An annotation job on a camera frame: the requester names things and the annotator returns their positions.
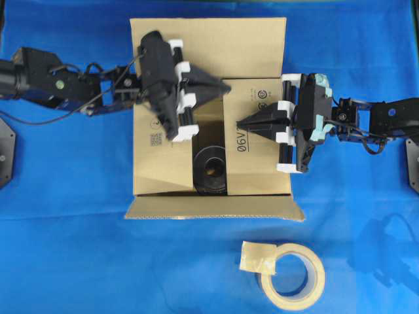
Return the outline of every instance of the black pulley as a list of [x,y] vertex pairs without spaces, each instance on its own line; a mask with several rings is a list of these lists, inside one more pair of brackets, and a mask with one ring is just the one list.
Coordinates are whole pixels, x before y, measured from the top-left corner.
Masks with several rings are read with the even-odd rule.
[[227,194],[225,148],[208,146],[195,155],[193,161],[194,186],[199,194]]

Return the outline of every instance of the box flap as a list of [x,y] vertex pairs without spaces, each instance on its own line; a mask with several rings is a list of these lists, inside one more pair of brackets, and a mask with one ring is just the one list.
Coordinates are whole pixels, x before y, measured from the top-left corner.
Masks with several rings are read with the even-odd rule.
[[159,30],[183,40],[183,56],[221,78],[279,77],[286,18],[133,18],[134,54],[141,38]]
[[145,106],[134,109],[134,194],[192,190],[191,142],[169,142]]
[[305,219],[292,196],[137,196],[125,215],[128,219],[234,217]]
[[290,194],[289,174],[276,170],[279,144],[236,127],[237,121],[281,99],[281,80],[225,82],[232,87],[223,98],[228,194]]

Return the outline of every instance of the cardboard box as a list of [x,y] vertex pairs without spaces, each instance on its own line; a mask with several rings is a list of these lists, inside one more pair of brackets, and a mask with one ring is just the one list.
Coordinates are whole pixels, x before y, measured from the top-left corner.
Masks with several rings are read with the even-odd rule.
[[[289,175],[276,172],[278,144],[246,134],[248,145],[255,149],[238,156],[234,151],[237,149],[235,120],[257,109],[259,102],[254,92],[263,88],[272,102],[281,95],[279,77],[285,21],[285,18],[131,20],[134,54],[142,36],[157,29],[165,40],[182,39],[184,59],[212,75],[228,79],[232,91],[224,99],[216,99],[194,112],[200,133],[192,142],[168,142],[153,114],[144,106],[135,107],[136,198],[126,218],[304,220],[303,212],[293,201]],[[199,147],[224,141],[230,195],[198,196],[193,188],[192,156]]]

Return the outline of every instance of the blue background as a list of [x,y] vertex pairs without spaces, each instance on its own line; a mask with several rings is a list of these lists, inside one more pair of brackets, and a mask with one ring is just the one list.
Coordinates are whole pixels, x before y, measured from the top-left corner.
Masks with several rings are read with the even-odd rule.
[[[132,58],[129,18],[286,16],[284,73],[325,73],[335,97],[418,95],[408,0],[180,3],[13,0],[1,57],[20,46],[81,67]],[[0,109],[28,120],[57,112],[25,101]],[[276,219],[124,220],[132,201],[132,112],[16,131],[14,179],[0,191],[0,313],[278,313],[243,240],[309,246],[327,282],[307,313],[419,313],[419,196],[404,143],[378,156],[328,139],[292,177],[303,223]],[[296,266],[283,263],[284,281]]]

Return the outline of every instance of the black metal bracket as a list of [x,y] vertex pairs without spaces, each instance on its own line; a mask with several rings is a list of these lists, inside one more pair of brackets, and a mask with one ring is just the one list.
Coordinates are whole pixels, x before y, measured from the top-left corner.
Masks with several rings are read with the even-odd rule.
[[104,104],[97,98],[80,112],[88,116],[132,108],[141,84],[125,67],[89,73],[72,71],[56,54],[21,47],[11,61],[0,60],[1,99],[25,99],[49,109],[74,111],[101,93],[101,83],[109,82],[113,102]]
[[406,140],[406,155],[409,184],[419,193],[419,146],[411,139]]
[[16,134],[0,119],[0,188],[12,179]]
[[[380,144],[392,137],[411,137],[419,143],[419,98],[402,99],[390,103],[369,103],[354,99],[340,99],[332,108],[332,120],[338,125],[335,133],[340,141]],[[369,111],[369,134],[359,128],[359,111]]]

